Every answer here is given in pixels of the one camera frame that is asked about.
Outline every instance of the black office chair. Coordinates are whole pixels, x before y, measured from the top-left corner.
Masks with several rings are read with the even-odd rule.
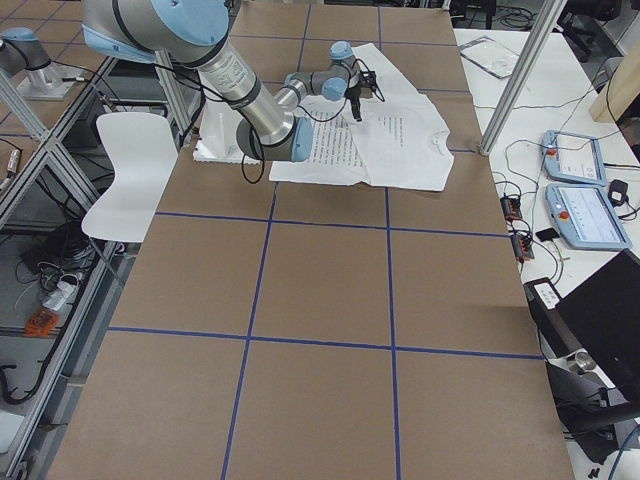
[[[558,25],[564,30],[563,35],[571,39],[571,41],[584,52],[583,55],[578,57],[578,60],[581,62],[589,60],[589,56],[591,55],[589,45],[593,43],[596,34],[582,28],[574,27],[573,21],[575,16],[584,15],[594,20],[607,22],[617,18],[620,15],[621,8],[622,0],[569,0],[567,2],[558,19]],[[587,37],[586,42],[581,38],[581,35]]]

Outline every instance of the orange object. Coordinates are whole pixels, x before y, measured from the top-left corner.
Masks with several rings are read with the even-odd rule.
[[[60,315],[45,307],[36,310],[24,326],[27,337],[48,337],[51,330],[58,324]]]

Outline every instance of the white chair seat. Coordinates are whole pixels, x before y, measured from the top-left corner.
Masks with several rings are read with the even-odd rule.
[[[178,158],[171,128],[164,117],[144,112],[101,115],[97,126],[115,177],[85,215],[82,231],[140,243]]]

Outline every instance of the black monitor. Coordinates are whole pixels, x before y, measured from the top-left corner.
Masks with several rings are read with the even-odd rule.
[[[623,250],[557,304],[628,401],[640,401],[640,260]]]

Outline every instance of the power adapter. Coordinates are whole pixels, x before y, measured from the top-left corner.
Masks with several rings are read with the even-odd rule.
[[[609,185],[609,193],[607,193],[607,198],[611,205],[614,207],[621,207],[625,203],[629,201],[629,196],[627,195],[627,190],[629,189],[629,184],[627,182],[623,182],[622,180],[613,180],[611,185]]]

